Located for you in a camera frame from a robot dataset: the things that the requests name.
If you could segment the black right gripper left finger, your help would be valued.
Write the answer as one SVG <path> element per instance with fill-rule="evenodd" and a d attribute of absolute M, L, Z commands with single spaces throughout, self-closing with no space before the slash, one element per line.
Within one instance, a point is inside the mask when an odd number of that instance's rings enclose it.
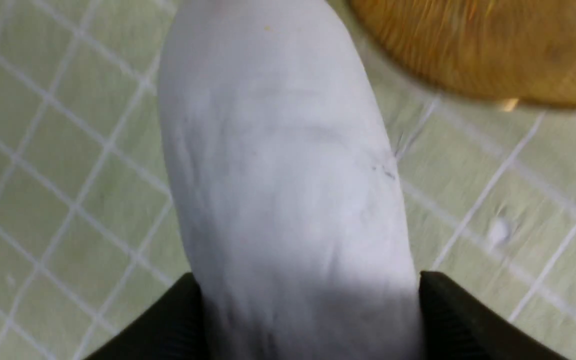
<path fill-rule="evenodd" d="M 207 360 L 202 296 L 183 274 L 141 316 L 87 356 L 88 360 Z"/>

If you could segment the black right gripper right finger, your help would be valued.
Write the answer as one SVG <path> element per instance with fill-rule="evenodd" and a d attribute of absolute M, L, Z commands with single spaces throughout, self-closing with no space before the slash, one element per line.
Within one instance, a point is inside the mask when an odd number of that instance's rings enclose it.
<path fill-rule="evenodd" d="M 488 308 L 445 273 L 419 283 L 428 360 L 564 360 Z"/>

